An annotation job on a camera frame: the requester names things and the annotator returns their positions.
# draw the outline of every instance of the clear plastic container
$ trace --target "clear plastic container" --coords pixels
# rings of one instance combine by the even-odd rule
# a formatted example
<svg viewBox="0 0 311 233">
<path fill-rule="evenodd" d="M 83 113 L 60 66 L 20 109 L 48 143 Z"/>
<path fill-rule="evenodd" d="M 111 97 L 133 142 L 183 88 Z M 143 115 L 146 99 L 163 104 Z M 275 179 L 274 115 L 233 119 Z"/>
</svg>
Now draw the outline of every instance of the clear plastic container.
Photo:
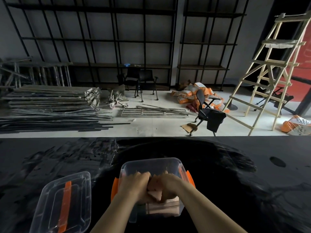
<svg viewBox="0 0 311 233">
<path fill-rule="evenodd" d="M 136 172 L 150 172 L 151 176 L 153 176 L 160 175 L 165 171 L 189 182 L 185 168 L 177 158 L 144 159 L 126 162 L 121 168 L 120 178 Z M 179 216 L 183 208 L 184 205 L 178 197 L 163 204 L 136 204 L 128 221 L 135 223 L 137 218 Z"/>
<path fill-rule="evenodd" d="M 82 233 L 91 222 L 91 175 L 79 172 L 47 184 L 29 233 Z"/>
</svg>

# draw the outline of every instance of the metal shelving unit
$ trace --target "metal shelving unit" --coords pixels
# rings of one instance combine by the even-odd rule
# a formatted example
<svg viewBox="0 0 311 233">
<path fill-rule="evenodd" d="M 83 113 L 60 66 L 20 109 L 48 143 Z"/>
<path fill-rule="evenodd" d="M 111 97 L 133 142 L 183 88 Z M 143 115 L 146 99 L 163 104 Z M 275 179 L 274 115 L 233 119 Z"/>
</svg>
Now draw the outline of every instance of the metal shelving unit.
<svg viewBox="0 0 311 233">
<path fill-rule="evenodd" d="M 21 40 L 22 46 L 25 50 L 25 53 L 27 56 L 29 55 L 29 52 L 25 46 L 24 40 L 33 40 L 36 44 L 37 50 L 39 52 L 39 55 L 41 57 L 42 61 L 45 61 L 44 56 L 40 50 L 40 46 L 39 46 L 39 41 L 52 41 L 56 55 L 57 55 L 57 59 L 59 62 L 61 62 L 60 56 L 59 56 L 59 52 L 57 49 L 57 46 L 55 44 L 56 41 L 61 41 L 63 42 L 63 46 L 66 52 L 66 56 L 68 59 L 68 62 L 71 62 L 70 57 L 69 57 L 69 53 L 67 50 L 67 46 L 66 46 L 66 42 L 68 41 L 79 41 L 79 42 L 83 42 L 84 43 L 84 48 L 85 48 L 85 53 L 86 53 L 86 57 L 87 57 L 87 62 L 85 63 L 76 63 L 76 62 L 72 62 L 72 67 L 88 67 L 90 70 L 90 74 L 91 74 L 91 78 L 92 78 L 92 84 L 93 86 L 95 86 L 95 84 L 105 84 L 105 82 L 101 82 L 100 81 L 100 77 L 99 77 L 99 68 L 116 68 L 118 71 L 118 74 L 122 73 L 122 70 L 124 68 L 126 68 L 121 61 L 121 52 L 120 52 L 120 43 L 143 43 L 144 44 L 144 62 L 138 62 L 138 64 L 136 64 L 136 67 L 139 68 L 144 68 L 144 69 L 164 69 L 164 70 L 168 70 L 168 76 L 167 76 L 167 83 L 165 83 L 165 85 L 168 87 L 168 89 L 170 89 L 170 79 L 172 76 L 172 60 L 173 60 L 173 49 L 174 49 L 174 38 L 175 38 L 175 25 L 176 25 L 176 18 L 177 18 L 177 6 L 178 6 L 178 0 L 173 0 L 173 9 L 172 10 L 152 10 L 152 9 L 146 9 L 146 0 L 142 0 L 143 2 L 143 8 L 142 9 L 138 9 L 138 8 L 119 8 L 116 6 L 116 1 L 115 0 L 109 0 L 109 7 L 99 7 L 99 6 L 86 6 L 85 1 L 82 0 L 82 5 L 78 5 L 77 4 L 77 0 L 73 0 L 74 1 L 74 5 L 73 6 L 63 6 L 63 5 L 55 5 L 53 0 L 50 0 L 51 4 L 50 5 L 46 5 L 43 4 L 41 0 L 38 0 L 38 4 L 26 4 L 26 3 L 22 3 L 21 0 L 18 0 L 18 3 L 8 3 L 6 2 L 6 0 L 2 0 L 3 3 L 5 4 L 6 10 L 10 16 L 11 21 L 13 22 L 14 28 Z M 27 22 L 27 25 L 30 29 L 31 32 L 31 37 L 23 37 L 21 36 L 18 27 L 14 21 L 14 18 L 11 14 L 10 8 L 18 8 L 21 9 L 23 11 L 23 15 L 25 16 L 25 20 Z M 27 17 L 27 14 L 25 12 L 25 10 L 40 10 L 43 13 L 44 19 L 45 19 L 45 23 L 46 26 L 48 28 L 49 31 L 49 38 L 41 38 L 41 37 L 36 37 L 33 29 L 31 27 L 31 24 L 29 22 L 29 19 Z M 58 25 L 58 29 L 61 35 L 61 38 L 54 38 L 53 37 L 53 33 L 51 31 L 49 22 L 47 20 L 45 11 L 53 11 L 56 21 L 57 21 L 57 25 Z M 81 30 L 81 35 L 82 38 L 81 39 L 71 39 L 71 38 L 64 38 L 60 24 L 59 24 L 59 20 L 58 20 L 58 16 L 57 16 L 57 11 L 70 11 L 70 12 L 76 12 L 77 13 L 77 18 L 79 21 L 79 26 L 80 26 L 80 30 Z M 111 24 L 112 24 L 112 31 L 113 31 L 113 39 L 93 39 L 91 36 L 91 31 L 90 31 L 90 26 L 89 26 L 89 22 L 87 19 L 87 13 L 89 12 L 96 12 L 96 13 L 110 13 L 111 14 Z M 88 30 L 88 36 L 84 35 L 83 32 L 83 27 L 82 27 L 82 23 L 81 23 L 81 18 L 80 15 L 81 13 L 84 13 L 85 15 L 85 19 L 86 19 L 86 25 L 87 25 L 87 30 Z M 118 30 L 118 23 L 117 23 L 117 14 L 141 14 L 143 15 L 143 32 L 144 32 L 144 40 L 143 41 L 129 41 L 129 40 L 123 40 L 123 39 L 119 39 L 119 30 Z M 171 26 L 171 35 L 170 35 L 170 41 L 147 41 L 146 40 L 146 15 L 168 15 L 168 16 L 172 16 L 172 26 Z M 94 62 L 90 62 L 90 53 L 88 52 L 87 49 L 87 45 L 86 42 L 90 42 L 91 43 L 91 54 L 93 56 Z M 93 42 L 113 42 L 115 45 L 115 57 L 116 57 L 116 63 L 99 63 L 96 61 L 95 58 L 95 52 L 94 52 L 94 47 L 93 47 Z M 163 43 L 163 44 L 169 44 L 170 46 L 170 51 L 169 51 L 169 62 L 167 65 L 156 65 L 156 64 L 147 64 L 146 62 L 146 43 Z M 94 75 L 93 75 L 93 68 L 95 68 L 96 70 L 96 76 L 97 76 L 97 81 L 95 81 L 94 79 Z M 77 82 L 76 78 L 73 79 L 73 82 L 75 82 L 76 84 L 84 84 L 84 83 L 90 83 L 90 82 Z"/>
<path fill-rule="evenodd" d="M 216 78 L 215 78 L 215 82 L 214 82 L 214 86 L 216 86 L 217 85 L 216 82 L 217 82 L 217 79 L 218 79 L 219 71 L 224 70 L 225 71 L 224 77 L 223 77 L 222 83 L 220 85 L 220 91 L 222 91 L 224 80 L 225 80 L 227 71 L 229 70 L 229 65 L 230 65 L 230 61 L 231 61 L 232 55 L 233 55 L 233 51 L 234 51 L 235 46 L 237 45 L 236 42 L 237 42 L 237 39 L 238 39 L 239 31 L 241 29 L 243 17 L 246 15 L 245 12 L 246 12 L 248 1 L 249 0 L 246 0 L 243 13 L 236 13 L 239 0 L 235 1 L 235 6 L 234 6 L 234 9 L 233 9 L 232 13 L 223 13 L 223 12 L 218 12 L 217 11 L 218 10 L 218 6 L 219 6 L 219 0 L 216 1 L 215 11 L 211 10 L 211 8 L 212 8 L 212 0 L 209 0 L 207 12 L 188 11 L 189 0 L 186 0 L 185 10 L 184 10 L 184 31 L 183 31 L 183 36 L 182 36 L 182 39 L 181 39 L 181 53 L 180 53 L 180 60 L 179 60 L 179 64 L 178 64 L 178 69 L 179 69 L 179 71 L 178 71 L 178 78 L 177 78 L 178 83 L 179 83 L 179 79 L 180 79 L 180 71 L 181 70 L 196 70 L 195 82 L 198 82 L 198 71 L 199 70 L 202 70 L 200 82 L 202 82 L 203 74 L 204 74 L 205 70 L 216 70 L 217 74 L 216 74 Z M 194 42 L 193 43 L 193 42 L 185 42 L 184 41 L 185 40 L 187 17 L 205 17 L 206 18 L 205 25 L 204 25 L 203 36 L 202 36 L 202 41 L 201 42 Z M 212 18 L 213 20 L 212 20 L 212 26 L 211 26 L 211 31 L 210 31 L 210 34 L 209 34 L 208 42 L 206 43 L 204 41 L 205 41 L 205 36 L 206 36 L 206 31 L 207 31 L 207 24 L 208 24 L 209 18 Z M 228 28 L 228 32 L 227 32 L 227 36 L 226 36 L 226 40 L 225 40 L 224 43 L 212 43 L 211 42 L 213 28 L 214 28 L 214 24 L 215 24 L 215 19 L 216 18 L 229 18 L 229 19 L 231 19 L 231 22 L 230 22 L 230 25 L 229 25 L 229 28 Z M 235 40 L 234 40 L 233 43 L 229 43 L 228 39 L 229 39 L 229 35 L 230 35 L 230 32 L 231 32 L 233 20 L 235 18 L 241 18 L 241 19 L 240 19 L 240 23 L 239 23 L 239 27 L 238 27 L 236 36 L 235 36 Z M 197 65 L 184 65 L 184 64 L 182 64 L 183 49 L 184 49 L 184 45 L 185 44 L 188 44 L 188 45 L 201 45 L 201 49 L 200 49 L 200 54 L 199 54 L 199 59 L 198 59 Z M 200 62 L 201 62 L 201 58 L 202 58 L 202 51 L 203 51 L 203 46 L 204 45 L 207 46 L 207 50 L 206 50 L 206 54 L 205 54 L 205 57 L 204 57 L 204 64 L 201 65 Z M 221 55 L 221 58 L 220 58 L 220 62 L 219 62 L 218 65 L 206 65 L 208 51 L 209 51 L 210 46 L 212 46 L 212 45 L 224 46 L 223 50 L 222 50 L 222 55 Z M 231 50 L 231 54 L 230 54 L 230 57 L 229 57 L 228 64 L 227 64 L 226 67 L 224 67 L 224 66 L 222 66 L 222 63 L 223 63 L 223 58 L 224 58 L 224 54 L 225 54 L 225 50 L 226 50 L 227 46 L 232 46 L 232 50 Z"/>
</svg>

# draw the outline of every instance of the gray wall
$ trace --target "gray wall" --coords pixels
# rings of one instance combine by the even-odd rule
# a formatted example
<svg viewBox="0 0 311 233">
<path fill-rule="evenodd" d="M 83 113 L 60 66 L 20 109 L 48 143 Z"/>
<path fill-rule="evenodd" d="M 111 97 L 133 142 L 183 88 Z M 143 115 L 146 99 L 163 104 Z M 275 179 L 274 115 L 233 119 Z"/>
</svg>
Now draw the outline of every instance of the gray wall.
<svg viewBox="0 0 311 233">
<path fill-rule="evenodd" d="M 17 2 L 17 0 L 7 0 L 8 2 Z M 23 0 L 25 3 L 37 3 L 37 0 Z M 42 0 L 43 3 L 50 4 L 49 0 Z M 240 0 L 237 12 L 242 12 L 246 0 Z M 238 46 L 230 64 L 230 71 L 227 73 L 225 83 L 236 81 L 249 66 L 249 61 L 253 56 L 257 42 L 260 38 L 264 24 L 268 17 L 270 8 L 274 0 L 250 0 L 247 8 L 247 16 L 243 20 L 242 28 L 237 41 Z M 54 0 L 56 4 L 73 5 L 73 0 Z M 230 12 L 233 10 L 235 0 L 220 0 L 218 11 Z M 108 0 L 86 0 L 90 6 L 108 6 Z M 189 10 L 205 11 L 207 10 L 208 0 L 190 0 Z M 142 8 L 142 0 L 117 0 L 118 7 Z M 169 9 L 172 8 L 172 0 L 146 0 L 146 8 L 152 9 Z M 18 29 L 22 36 L 31 37 L 22 11 L 10 8 L 12 15 L 17 23 Z M 26 11 L 28 18 L 33 27 L 34 33 L 38 37 L 49 37 L 41 11 Z M 46 11 L 52 33 L 54 37 L 61 37 L 56 19 L 52 11 Z M 81 38 L 79 22 L 74 12 L 57 12 L 60 25 L 65 38 Z M 88 32 L 83 13 L 80 13 L 83 30 L 86 38 Z M 24 49 L 16 34 L 13 24 L 7 14 L 7 11 L 0 1 L 0 58 L 23 58 L 25 57 Z M 117 14 L 119 37 L 123 40 L 143 40 L 143 17 L 142 15 Z M 146 39 L 148 41 L 169 41 L 171 30 L 170 16 L 146 15 Z M 109 13 L 88 13 L 92 38 L 94 39 L 113 39 L 111 17 Z M 239 26 L 240 18 L 236 18 L 233 23 L 229 42 L 234 42 L 235 34 Z M 205 18 L 188 17 L 185 41 L 201 41 Z M 223 42 L 225 40 L 230 19 L 216 19 L 212 35 L 212 42 Z M 206 41 L 208 41 L 209 30 L 211 29 L 212 19 L 209 20 Z M 40 60 L 39 53 L 34 41 L 25 41 L 26 47 L 34 60 Z M 51 41 L 40 41 L 40 48 L 46 61 L 57 61 L 55 50 Z M 57 49 L 60 53 L 61 60 L 66 62 L 67 57 L 62 42 L 56 42 Z M 84 45 L 82 42 L 67 42 L 66 46 L 69 51 L 72 62 L 87 62 Z M 228 46 L 225 51 L 222 66 L 226 67 L 232 46 Z M 114 43 L 94 43 L 95 57 L 97 62 L 115 63 Z M 210 46 L 207 64 L 218 64 L 223 46 Z M 122 63 L 142 64 L 143 44 L 142 43 L 120 43 Z M 199 56 L 199 45 L 185 45 L 183 53 L 183 64 L 197 64 Z M 88 52 L 91 62 L 93 56 L 91 46 L 88 43 Z M 146 59 L 148 64 L 168 64 L 169 62 L 169 44 L 147 44 Z M 167 70 L 153 70 L 154 76 L 158 76 L 159 83 L 167 82 Z M 116 82 L 116 69 L 100 69 L 100 78 L 105 82 Z M 205 71 L 203 83 L 213 83 L 215 71 Z M 180 81 L 188 79 L 194 80 L 195 70 L 182 70 Z M 77 71 L 78 81 L 91 81 L 88 69 Z M 220 73 L 217 83 L 221 83 L 223 72 Z"/>
</svg>

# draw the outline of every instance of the white floor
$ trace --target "white floor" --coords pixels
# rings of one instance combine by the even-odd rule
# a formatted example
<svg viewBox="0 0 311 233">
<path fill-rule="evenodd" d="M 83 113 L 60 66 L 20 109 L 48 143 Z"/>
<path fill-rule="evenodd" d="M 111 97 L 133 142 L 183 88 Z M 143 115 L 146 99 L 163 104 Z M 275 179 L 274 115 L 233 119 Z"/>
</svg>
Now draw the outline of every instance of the white floor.
<svg viewBox="0 0 311 233">
<path fill-rule="evenodd" d="M 226 88 L 224 92 L 216 92 L 222 96 L 225 101 L 228 100 L 233 88 Z M 184 108 L 186 105 L 180 105 L 177 103 L 177 98 L 172 97 L 168 91 L 159 91 L 156 101 L 156 95 L 151 95 L 150 91 L 143 91 L 144 104 L 155 105 L 165 108 Z M 134 108 L 139 105 L 141 98 L 134 98 L 134 91 L 126 91 L 125 95 L 129 98 L 129 107 Z M 250 92 L 243 91 L 242 94 L 236 95 L 244 101 L 249 101 Z M 255 98 L 254 103 L 260 101 L 260 98 Z M 244 117 L 244 112 L 247 109 L 247 105 L 234 101 L 234 105 L 238 106 L 237 111 L 231 111 L 230 115 L 235 116 L 239 120 L 253 125 L 258 111 L 251 110 L 247 117 Z M 267 105 L 270 111 L 276 111 L 272 103 Z M 162 118 L 121 118 L 121 107 L 116 107 L 111 110 L 113 113 L 113 121 L 102 121 L 102 123 L 125 123 L 130 122 L 130 125 L 114 125 L 114 128 L 109 130 L 102 130 L 97 132 L 78 132 L 78 131 L 60 131 L 60 132 L 24 132 L 24 133 L 12 133 L 12 134 L 0 134 L 0 138 L 30 138 L 30 137 L 166 137 L 166 136 L 188 136 L 189 134 L 181 128 L 181 125 L 194 122 L 195 117 L 189 116 L 184 119 L 162 119 Z M 276 129 L 271 131 L 274 116 L 263 113 L 258 121 L 256 128 L 253 130 L 251 136 L 282 136 L 286 135 L 282 133 L 279 128 L 282 123 L 289 120 L 292 114 L 282 110 L 282 117 L 278 118 Z M 220 125 L 216 136 L 247 136 L 249 129 L 233 121 L 230 118 L 225 118 Z M 202 122 L 198 127 L 198 130 L 193 133 L 193 136 L 213 136 L 213 133 L 206 129 L 206 121 Z"/>
</svg>

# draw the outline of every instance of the black tabletop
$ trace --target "black tabletop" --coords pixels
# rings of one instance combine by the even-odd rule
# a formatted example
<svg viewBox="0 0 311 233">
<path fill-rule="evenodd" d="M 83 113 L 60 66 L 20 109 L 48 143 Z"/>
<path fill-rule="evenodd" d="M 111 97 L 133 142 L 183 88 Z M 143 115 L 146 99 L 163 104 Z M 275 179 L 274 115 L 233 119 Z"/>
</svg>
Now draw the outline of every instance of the black tabletop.
<svg viewBox="0 0 311 233">
<path fill-rule="evenodd" d="M 29 232 L 42 188 L 81 171 L 92 177 L 90 230 L 122 164 L 157 157 L 179 158 L 197 189 L 248 232 L 310 232 L 310 151 L 307 136 L 0 139 L 0 232 Z M 184 209 L 126 231 L 151 224 L 164 232 L 194 227 Z"/>
</svg>

